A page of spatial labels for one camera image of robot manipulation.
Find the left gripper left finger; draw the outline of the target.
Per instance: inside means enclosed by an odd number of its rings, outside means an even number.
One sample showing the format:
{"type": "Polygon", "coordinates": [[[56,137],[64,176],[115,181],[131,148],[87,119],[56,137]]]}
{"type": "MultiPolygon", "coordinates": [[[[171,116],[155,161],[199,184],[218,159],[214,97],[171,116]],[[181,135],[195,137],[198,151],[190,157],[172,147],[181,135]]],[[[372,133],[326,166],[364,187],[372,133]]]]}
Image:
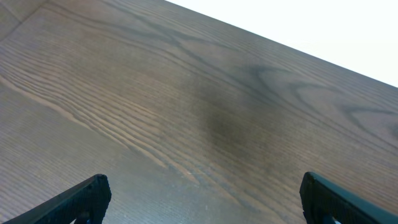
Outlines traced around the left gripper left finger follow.
{"type": "Polygon", "coordinates": [[[108,178],[96,174],[4,224],[102,224],[110,201],[108,178]]]}

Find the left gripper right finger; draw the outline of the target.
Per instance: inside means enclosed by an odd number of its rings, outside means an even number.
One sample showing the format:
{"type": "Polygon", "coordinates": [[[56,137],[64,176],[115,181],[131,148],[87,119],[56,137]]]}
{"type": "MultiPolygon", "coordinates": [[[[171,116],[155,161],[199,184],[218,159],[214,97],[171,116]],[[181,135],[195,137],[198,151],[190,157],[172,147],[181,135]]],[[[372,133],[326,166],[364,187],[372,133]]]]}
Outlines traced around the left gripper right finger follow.
{"type": "Polygon", "coordinates": [[[397,224],[397,215],[314,172],[304,174],[299,193],[308,224],[397,224]]]}

